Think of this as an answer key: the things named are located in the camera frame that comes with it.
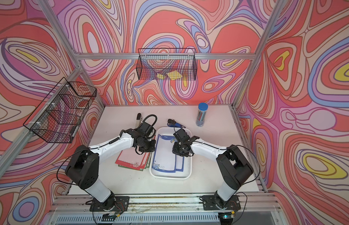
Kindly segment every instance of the black cable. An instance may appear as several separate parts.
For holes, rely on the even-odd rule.
[[[151,125],[151,126],[153,126],[153,125],[157,122],[157,116],[154,115],[154,114],[151,114],[151,115],[146,116],[146,118],[142,121],[142,123],[145,122],[146,119],[149,118],[149,117],[151,117],[151,116],[153,116],[153,117],[155,118],[153,124]]]
[[[58,180],[59,182],[62,182],[62,183],[64,183],[64,184],[72,184],[72,183],[67,183],[67,182],[61,181],[61,180],[58,178],[58,172],[60,171],[60,168],[64,165],[64,163],[65,163],[71,156],[73,156],[73,155],[76,154],[76,153],[78,153],[78,152],[75,152],[75,153],[73,153],[72,155],[70,155],[66,160],[63,161],[63,163],[60,165],[60,167],[58,167],[58,170],[57,170],[57,173],[56,173],[56,177],[57,177],[57,180]]]
[[[90,206],[90,205],[92,205],[93,204],[93,199],[91,199],[91,200],[89,200],[89,201],[86,201],[86,203],[85,203],[85,205],[88,205],[88,206]]]
[[[199,200],[201,200],[201,201],[203,201],[203,202],[207,202],[207,203],[209,203],[209,204],[216,205],[216,203],[209,202],[209,201],[207,201],[207,200],[203,199],[202,197],[199,197]]]
[[[246,203],[244,203],[242,214],[240,215],[240,217],[235,222],[239,221],[240,218],[242,217],[242,215],[244,214],[244,210],[246,209],[246,204],[247,204],[247,200],[248,200],[248,197],[247,197],[247,195],[245,193],[243,193],[243,192],[239,192],[239,193],[242,193],[242,194],[244,194],[246,196]]]
[[[97,223],[96,220],[95,220],[95,216],[93,215],[93,211],[94,211],[94,209],[95,209],[94,204],[95,204],[95,201],[92,202],[92,217],[93,217],[93,221],[96,223],[96,225],[98,225],[98,223]]]
[[[241,146],[241,145],[236,145],[236,146],[240,146],[240,147],[242,147],[242,148],[247,149],[247,150],[253,155],[253,157],[254,157],[254,159],[256,160],[257,165],[258,165],[258,173],[257,173],[257,176],[256,176],[253,180],[244,183],[244,184],[248,184],[248,183],[250,183],[250,182],[255,181],[255,180],[259,177],[259,173],[261,172],[261,168],[260,168],[260,166],[259,166],[259,163],[258,163],[258,160],[257,160],[256,156],[254,156],[254,154],[252,153],[251,150],[249,150],[248,148],[246,148],[246,147],[244,147],[244,146]]]
[[[211,146],[213,148],[216,148],[215,146],[212,146],[212,145],[209,145],[209,144],[206,144],[206,143],[203,143],[203,142],[197,142],[197,143],[205,144],[207,146]]]
[[[142,154],[144,153],[144,151],[143,151],[142,154],[139,154],[139,153],[137,152],[137,146],[135,147],[135,152],[137,153],[137,155],[142,155]]]
[[[91,150],[91,149],[97,149],[97,148],[100,148],[100,147],[89,148],[88,150]]]

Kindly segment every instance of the plastic tray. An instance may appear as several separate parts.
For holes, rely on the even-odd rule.
[[[192,133],[188,129],[184,129],[187,134],[191,137]],[[156,142],[158,141],[158,135],[173,135],[175,131],[173,130],[173,127],[161,127],[158,129],[156,133]],[[175,173],[166,173],[166,172],[160,172],[152,168],[153,164],[153,158],[154,153],[152,153],[151,156],[151,164],[150,164],[150,174],[154,176],[155,178],[162,178],[162,179],[173,179],[173,180],[185,180],[189,178],[192,174],[192,157],[185,157],[185,160],[183,162],[183,172],[176,171]]]

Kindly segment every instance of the patterned wall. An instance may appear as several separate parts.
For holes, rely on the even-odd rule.
[[[195,81],[138,80],[136,60],[83,60],[105,105],[231,104],[249,60],[210,60]]]
[[[349,224],[349,1],[289,1],[237,111],[290,224]]]
[[[73,47],[81,53],[135,53],[140,47],[168,45],[192,46],[202,53],[247,46],[254,52],[273,5],[270,0],[52,2]]]
[[[35,0],[0,1],[0,156],[35,106],[72,70]],[[99,114],[94,102],[72,144],[48,144],[37,136],[30,140],[0,180],[0,225],[41,222],[65,190],[56,179],[57,168],[87,143]],[[68,180],[63,170],[60,178]]]
[[[253,53],[271,14],[265,0],[55,2],[80,53],[135,53],[142,47],[194,47],[200,53]],[[249,61],[200,60],[196,81],[138,81],[136,60],[82,62],[104,104],[232,103]]]

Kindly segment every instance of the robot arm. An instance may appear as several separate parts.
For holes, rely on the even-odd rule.
[[[179,129],[173,134],[177,142],[174,143],[172,152],[180,156],[193,156],[194,154],[217,161],[224,182],[214,194],[214,201],[218,208],[228,206],[233,194],[246,182],[253,173],[253,167],[247,161],[240,149],[231,145],[229,147],[217,146],[197,136],[189,137],[184,129]]]
[[[150,116],[155,117],[152,125],[145,122]],[[155,115],[149,115],[138,128],[122,130],[120,135],[112,140],[90,147],[79,146],[76,149],[76,154],[71,158],[65,174],[82,190],[85,190],[102,203],[104,210],[111,210],[116,199],[114,193],[98,178],[99,164],[114,154],[130,147],[136,147],[136,152],[138,147],[142,154],[144,152],[153,152],[156,141],[151,139],[156,132],[153,128],[156,121],[157,117]]]
[[[156,118],[152,125],[145,122],[150,116]],[[142,153],[153,152],[155,150],[155,140],[151,139],[155,135],[153,125],[156,121],[157,117],[155,115],[149,115],[138,128],[123,130],[118,137],[108,142],[90,147],[79,146],[76,149],[76,154],[71,158],[65,174],[81,189],[92,195],[102,205],[103,210],[112,210],[116,198],[114,193],[98,178],[99,164],[112,155],[130,147],[136,147],[136,152],[137,147]],[[214,201],[219,209],[226,209],[235,191],[253,173],[252,166],[240,149],[235,145],[229,147],[216,146],[197,136],[189,137],[182,128],[173,135],[177,139],[172,149],[174,154],[186,157],[198,154],[217,161],[224,182],[214,194]],[[235,160],[236,163],[232,165],[230,160]]]

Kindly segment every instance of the yellow cloth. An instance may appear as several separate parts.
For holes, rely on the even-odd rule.
[[[171,80],[179,79],[179,78],[182,77],[182,75],[181,75],[180,73],[178,73],[177,70],[167,73],[167,76],[168,76]]]
[[[159,73],[158,73],[158,74],[157,74],[157,78],[159,78],[159,79],[162,79],[162,80],[163,80],[163,79],[164,79],[164,76],[163,76],[162,74],[159,74]]]

